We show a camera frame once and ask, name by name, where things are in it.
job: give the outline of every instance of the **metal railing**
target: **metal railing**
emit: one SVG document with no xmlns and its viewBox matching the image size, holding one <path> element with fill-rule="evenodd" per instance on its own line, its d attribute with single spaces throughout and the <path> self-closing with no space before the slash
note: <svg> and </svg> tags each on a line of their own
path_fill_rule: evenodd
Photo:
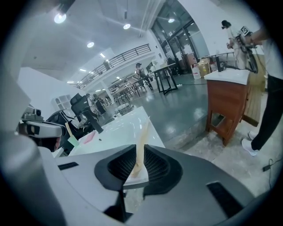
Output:
<svg viewBox="0 0 283 226">
<path fill-rule="evenodd" d="M 78 84 L 77 87 L 79 89 L 84 88 L 86 85 L 88 85 L 90 82 L 92 82 L 94 79 L 96 79 L 98 76 L 102 75 L 103 73 L 107 72 L 111 68 L 114 68 L 115 66 L 130 60 L 136 56 L 142 55 L 144 53 L 150 52 L 151 49 L 149 47 L 149 44 L 141 45 L 139 47 L 136 47 L 134 49 L 130 49 L 124 53 L 121 53 L 120 55 L 117 55 L 113 58 L 111 58 L 108 62 L 105 61 L 102 65 L 98 66 L 97 68 L 93 69 L 90 73 L 88 73 Z"/>
</svg>

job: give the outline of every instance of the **box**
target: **box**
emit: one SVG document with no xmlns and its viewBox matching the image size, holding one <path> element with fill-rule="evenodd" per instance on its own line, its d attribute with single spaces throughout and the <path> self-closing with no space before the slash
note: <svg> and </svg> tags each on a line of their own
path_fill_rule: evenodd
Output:
<svg viewBox="0 0 283 226">
<path fill-rule="evenodd" d="M 198 65 L 199 67 L 199 72 L 200 72 L 200 77 L 204 77 L 205 75 L 209 74 L 209 64 L 205 63 L 205 64 L 200 64 Z"/>
</svg>

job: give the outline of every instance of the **ceiling light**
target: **ceiling light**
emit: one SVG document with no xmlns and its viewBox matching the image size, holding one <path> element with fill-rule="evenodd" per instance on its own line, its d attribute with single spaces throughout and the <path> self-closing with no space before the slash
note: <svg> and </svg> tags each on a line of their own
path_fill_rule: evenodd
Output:
<svg viewBox="0 0 283 226">
<path fill-rule="evenodd" d="M 94 46 L 94 42 L 90 42 L 90 43 L 87 44 L 87 47 L 88 47 L 88 48 L 91 48 L 91 47 L 93 47 L 93 46 Z"/>
<path fill-rule="evenodd" d="M 66 14 L 61 15 L 60 13 L 58 13 L 55 17 L 54 17 L 54 22 L 55 23 L 63 23 L 66 20 Z"/>
<path fill-rule="evenodd" d="M 131 25 L 130 25 L 129 23 L 127 23 L 127 24 L 125 24 L 125 25 L 124 25 L 124 27 L 123 27 L 123 28 L 124 28 L 125 30 L 127 30 L 127 29 L 129 29 L 129 28 L 130 28 L 130 26 L 131 26 Z"/>
</svg>

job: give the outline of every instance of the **wall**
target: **wall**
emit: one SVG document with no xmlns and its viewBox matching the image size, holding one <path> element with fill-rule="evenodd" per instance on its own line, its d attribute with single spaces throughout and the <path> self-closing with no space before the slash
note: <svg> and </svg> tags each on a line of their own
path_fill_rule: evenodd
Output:
<svg viewBox="0 0 283 226">
<path fill-rule="evenodd" d="M 30 104 L 42 111 L 46 120 L 55 112 L 51 99 L 62 95 L 77 93 L 85 95 L 83 90 L 77 89 L 66 82 L 59 81 L 32 68 L 21 68 L 17 83 L 31 99 Z"/>
<path fill-rule="evenodd" d="M 147 39 L 151 51 L 155 52 L 155 60 L 158 62 L 158 64 L 162 64 L 164 59 L 166 59 L 166 55 L 164 54 L 164 51 L 163 51 L 162 47 L 160 46 L 160 44 L 159 44 L 156 36 L 154 35 L 153 31 L 151 29 L 147 30 L 144 33 L 144 37 Z"/>
<path fill-rule="evenodd" d="M 222 20 L 229 21 L 237 30 L 242 26 L 247 26 L 251 31 L 259 28 L 256 17 L 240 1 L 223 1 L 218 6 L 210 0 L 178 1 L 199 27 L 210 54 L 228 52 L 228 37 L 226 30 L 221 28 Z"/>
</svg>

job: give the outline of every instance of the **pink object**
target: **pink object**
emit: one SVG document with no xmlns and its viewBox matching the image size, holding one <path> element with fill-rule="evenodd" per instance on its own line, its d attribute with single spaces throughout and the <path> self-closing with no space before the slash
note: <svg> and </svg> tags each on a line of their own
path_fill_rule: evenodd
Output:
<svg viewBox="0 0 283 226">
<path fill-rule="evenodd" d="M 87 136 L 87 138 L 85 139 L 84 143 L 90 142 L 90 141 L 93 139 L 95 133 L 96 133 L 95 131 L 92 131 L 92 132 Z"/>
</svg>

